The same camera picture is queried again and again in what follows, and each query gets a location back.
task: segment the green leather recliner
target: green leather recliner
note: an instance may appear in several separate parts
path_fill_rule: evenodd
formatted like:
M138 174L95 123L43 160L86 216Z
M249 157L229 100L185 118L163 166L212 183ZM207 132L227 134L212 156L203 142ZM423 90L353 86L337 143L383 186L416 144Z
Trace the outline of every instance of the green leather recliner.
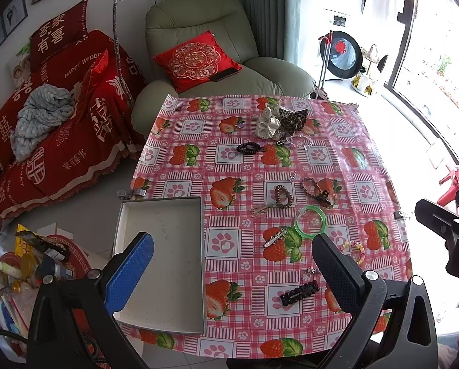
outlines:
M217 43L243 69L218 82L209 81L180 95L152 58L210 30ZM173 97L260 94L308 97L314 79L277 58L259 57L250 23L239 0L166 0L146 14L146 44L155 81L138 95L132 124L147 136L168 94Z

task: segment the white tile floor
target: white tile floor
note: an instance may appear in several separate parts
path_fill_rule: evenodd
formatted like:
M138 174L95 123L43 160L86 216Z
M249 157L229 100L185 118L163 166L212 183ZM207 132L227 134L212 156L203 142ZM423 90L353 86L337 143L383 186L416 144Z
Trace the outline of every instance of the white tile floor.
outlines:
M382 97L362 97L345 82L327 82L325 90L331 100L359 104L359 114L379 147L405 212L413 212L420 198L436 201L442 195L444 189L438 186L438 180L447 174L447 170L444 165L437 171L433 169L426 154L429 144L397 109ZM21 222L36 231L56 222L61 229L73 233L79 245L108 258L120 206L116 192L129 187L134 168L135 162L124 160L114 173L100 177L95 186L65 202L21 215L10 229L16 229L16 224ZM436 316L440 310L457 302L459 280L444 270L448 254L440 237L415 219L407 222L407 232L414 272L424 278ZM439 287L440 284L445 284L445 289ZM208 360L150 344L144 345L143 358L152 369L227 368L223 359Z

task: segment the pink checkered tablecloth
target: pink checkered tablecloth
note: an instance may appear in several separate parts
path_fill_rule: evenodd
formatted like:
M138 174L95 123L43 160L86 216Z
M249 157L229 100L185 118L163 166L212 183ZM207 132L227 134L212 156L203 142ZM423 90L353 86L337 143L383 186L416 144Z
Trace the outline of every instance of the pink checkered tablecloth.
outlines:
M254 156L236 152L236 146L246 141L272 144L255 136L257 118L266 101L262 96L197 100L168 96L165 100L131 187L147 189L147 198L201 196L206 287L226 280L217 283L223 288L223 295L230 291L224 289L229 283L238 284L238 290L233 289L238 294L233 294L228 306L223 307L229 310L219 320L208 319L203 335L170 335L122 324L125 334L165 348L221 358L289 356L331 348L351 316L334 312L338 308L323 277L303 278L306 268L314 266L311 240L303 239L297 245L284 239L288 248L267 255L279 261L268 260L263 254L266 229L292 227L296 207L316 204L299 185L299 179L304 177L317 181L327 177L342 187L334 206L324 210L325 233L337 245L361 242L366 249L366 260L361 265L364 270L372 268L383 278L394 280L406 280L410 275L405 223L393 219L393 212L400 210L400 206L357 106L292 97L273 99L292 110L308 109L309 121L304 131L311 134L316 128L311 136L312 147L289 146L277 152L269 148L267 153ZM313 119L320 126L313 126ZM289 182L294 171L298 178ZM241 184L229 179L213 186L213 182L225 178L240 179ZM249 209L272 202L276 185L288 188L294 197L293 206L287 210L271 208L252 218ZM219 193L211 198L212 188ZM231 200L231 205L220 209ZM318 221L311 222L312 227L319 228ZM356 248L348 247L343 252L358 259ZM281 293L312 279L319 284L317 294L291 307L282 307ZM209 292L215 293L215 287L209 286ZM387 319L388 315L384 315L379 321L378 331Z

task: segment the green bangle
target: green bangle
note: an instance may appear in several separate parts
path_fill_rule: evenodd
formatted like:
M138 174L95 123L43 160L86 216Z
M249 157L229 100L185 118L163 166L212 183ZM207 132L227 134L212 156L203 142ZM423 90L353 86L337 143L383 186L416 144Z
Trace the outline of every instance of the green bangle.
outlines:
M325 231L325 227L327 226L327 218L325 217L324 211L322 211L320 208L315 207L314 205L307 205L306 207L302 207L298 210L298 214L296 215L296 218L294 219L294 229L298 232L298 234L301 237L304 237L305 239L313 239L316 235L308 235L304 231L302 231L299 228L298 225L298 219L308 210L315 211L319 216L320 216L320 221L321 221L321 228L320 228L320 233L323 233Z

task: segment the gray curtain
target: gray curtain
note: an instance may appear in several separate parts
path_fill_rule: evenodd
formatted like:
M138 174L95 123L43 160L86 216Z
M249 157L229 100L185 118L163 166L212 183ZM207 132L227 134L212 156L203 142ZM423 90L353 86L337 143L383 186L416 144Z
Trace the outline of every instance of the gray curtain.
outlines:
M300 0L240 0L260 56L297 62Z

